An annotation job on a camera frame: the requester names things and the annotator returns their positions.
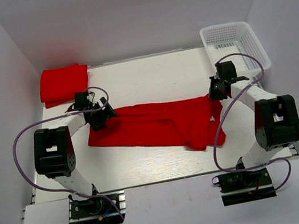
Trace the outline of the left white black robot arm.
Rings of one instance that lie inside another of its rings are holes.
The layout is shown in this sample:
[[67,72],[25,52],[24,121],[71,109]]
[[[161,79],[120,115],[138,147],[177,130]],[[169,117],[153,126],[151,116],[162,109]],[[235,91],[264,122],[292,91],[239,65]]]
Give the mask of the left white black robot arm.
[[102,199],[94,184],[87,181],[76,168],[72,137],[85,125],[93,130],[107,127],[106,122],[118,113],[108,103],[109,95],[94,100],[95,93],[75,93],[74,103],[56,124],[34,133],[35,169],[39,175],[58,182],[73,199],[84,199],[83,208],[91,214],[101,211]]

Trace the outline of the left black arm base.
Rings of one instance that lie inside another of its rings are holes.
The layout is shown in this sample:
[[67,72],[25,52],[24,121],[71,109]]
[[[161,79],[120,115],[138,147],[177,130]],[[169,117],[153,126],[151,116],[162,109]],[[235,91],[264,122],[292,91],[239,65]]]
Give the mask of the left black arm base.
[[122,224],[124,220],[111,202],[125,217],[125,191],[113,191],[106,196],[109,200],[104,198],[69,200],[68,224]]

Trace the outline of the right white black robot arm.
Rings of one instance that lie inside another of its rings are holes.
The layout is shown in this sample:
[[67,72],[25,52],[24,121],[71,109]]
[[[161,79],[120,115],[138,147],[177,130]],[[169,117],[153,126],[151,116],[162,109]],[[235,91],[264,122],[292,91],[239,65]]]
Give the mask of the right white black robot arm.
[[[299,117],[296,101],[292,95],[276,95],[256,85],[260,80],[251,81],[238,76],[232,61],[216,62],[216,75],[210,77],[210,100],[230,99],[224,111],[214,139],[213,160],[216,167],[226,173],[237,173],[238,182],[250,187],[258,179],[257,169],[275,161],[280,150],[299,141]],[[248,152],[240,158],[241,169],[223,169],[216,157],[217,142],[223,122],[236,102],[241,102],[254,112],[255,142]]]

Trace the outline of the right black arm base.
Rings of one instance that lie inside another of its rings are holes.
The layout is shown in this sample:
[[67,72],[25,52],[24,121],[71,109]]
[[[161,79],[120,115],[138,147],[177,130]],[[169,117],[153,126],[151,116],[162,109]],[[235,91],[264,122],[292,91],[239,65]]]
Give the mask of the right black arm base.
[[214,186],[219,187],[225,207],[276,197],[272,179],[265,167],[219,174],[211,181]]

